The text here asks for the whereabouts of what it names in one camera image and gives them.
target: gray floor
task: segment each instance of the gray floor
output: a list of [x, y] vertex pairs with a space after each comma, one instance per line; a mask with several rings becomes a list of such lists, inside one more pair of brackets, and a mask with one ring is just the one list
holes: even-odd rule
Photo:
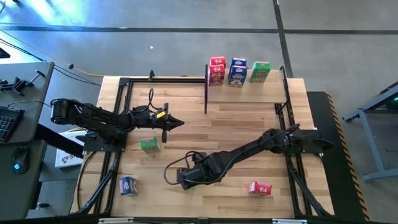
[[[6, 1], [0, 22], [96, 27], [277, 27], [271, 0], [21, 2], [18, 6]], [[393, 0], [280, 0], [279, 4], [286, 29], [398, 28], [398, 2]], [[150, 69], [157, 75], [203, 75], [208, 57], [215, 55], [245, 57], [250, 62], [268, 60], [274, 68], [283, 64], [278, 34], [10, 33], [86, 71], [109, 75], [147, 75]], [[0, 38], [26, 48], [4, 34], [0, 34]], [[330, 93], [340, 116], [362, 106], [398, 79], [398, 35], [286, 35], [286, 39], [294, 77], [304, 78], [308, 91]], [[0, 60], [0, 63], [35, 61], [4, 48], [12, 58]], [[101, 78], [88, 78], [101, 83]], [[46, 102], [65, 97], [96, 103], [98, 92], [96, 86], [78, 83], [55, 72]], [[40, 122], [55, 131], [71, 128], [52, 124], [49, 116], [50, 111], [44, 108]], [[376, 170], [363, 129], [357, 121], [341, 123], [371, 220], [396, 222], [398, 177], [363, 183], [361, 176]], [[40, 200], [54, 206], [31, 211], [29, 217], [69, 211], [78, 167], [54, 169], [54, 157], [54, 150], [48, 149], [40, 178], [69, 180], [44, 183]], [[394, 167], [398, 153], [390, 152], [388, 157], [386, 167]], [[66, 195], [65, 198], [50, 197], [60, 195], [59, 192]]]

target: black desk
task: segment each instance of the black desk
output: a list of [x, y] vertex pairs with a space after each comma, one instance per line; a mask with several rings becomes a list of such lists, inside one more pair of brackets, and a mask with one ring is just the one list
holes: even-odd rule
[[[11, 165], [11, 156], [19, 146], [30, 146], [30, 167], [21, 175], [15, 174]], [[23, 219], [32, 208], [46, 148], [43, 140], [0, 146], [0, 220]]]
[[[23, 90], [24, 96], [18, 95], [11, 91], [0, 91], [0, 105], [7, 106], [10, 103], [21, 101], [39, 101], [44, 102], [47, 90], [49, 88], [50, 79], [54, 70], [53, 62], [36, 62], [36, 63], [13, 63], [0, 65], [0, 77], [13, 83], [15, 77], [21, 80], [30, 81], [35, 75], [36, 70], [41, 71], [44, 77], [38, 77], [34, 82], [34, 86], [26, 87]], [[62, 149], [65, 152], [82, 156], [83, 147], [73, 141], [62, 137], [51, 129], [39, 124], [40, 114], [42, 112], [43, 104], [41, 103], [17, 103], [11, 105], [13, 108], [22, 109], [25, 111], [23, 119], [20, 121], [14, 134], [10, 140], [0, 142], [2, 144], [14, 142], [29, 142], [32, 140], [45, 140], [49, 145]]]

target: green box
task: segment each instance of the green box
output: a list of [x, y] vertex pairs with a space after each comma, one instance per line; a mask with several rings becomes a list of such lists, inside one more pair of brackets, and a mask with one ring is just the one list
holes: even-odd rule
[[270, 71], [271, 64], [269, 62], [254, 62], [249, 81], [263, 83]]
[[141, 139], [141, 149], [147, 154], [152, 154], [155, 152], [160, 152], [161, 145], [156, 137]]

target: wooden tabletop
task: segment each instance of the wooden tabletop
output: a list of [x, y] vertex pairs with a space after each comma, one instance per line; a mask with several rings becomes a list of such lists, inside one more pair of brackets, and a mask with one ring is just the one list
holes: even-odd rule
[[[104, 77], [97, 106], [113, 110], [119, 78]], [[313, 129], [304, 80], [291, 78], [288, 79], [288, 83], [296, 123], [300, 123], [302, 129]], [[187, 191], [184, 191], [180, 185], [168, 185], [163, 178], [165, 166], [183, 157], [187, 151], [207, 153], [230, 151], [257, 139], [269, 128], [279, 128], [273, 103], [212, 102], [208, 104], [208, 114], [204, 114], [204, 84], [135, 83], [132, 88], [131, 107], [146, 105], [151, 87], [155, 93], [153, 105], [162, 106], [168, 102], [171, 115], [185, 121], [185, 124], [169, 133], [164, 150], [154, 157], [148, 156], [140, 149], [139, 141], [151, 136], [160, 137], [160, 130], [135, 129], [129, 133], [118, 177], [136, 178], [139, 193], [135, 197], [120, 196], [117, 186], [112, 216], [224, 218], [294, 216], [285, 157], [280, 154], [264, 151], [236, 164], [220, 183], [198, 185]], [[98, 185], [103, 157], [104, 153], [97, 153], [86, 167], [80, 185], [81, 203], [85, 202]], [[321, 160], [309, 154], [303, 154], [302, 159], [309, 189], [324, 208], [333, 213]], [[176, 169], [185, 166], [184, 162], [172, 166], [167, 173], [169, 180], [175, 181]], [[255, 180], [272, 184], [272, 195], [249, 195], [248, 185]], [[300, 208], [304, 211], [300, 190], [298, 193]], [[108, 188], [105, 190], [102, 207], [107, 195]], [[74, 200], [71, 212], [76, 210], [76, 200]]]

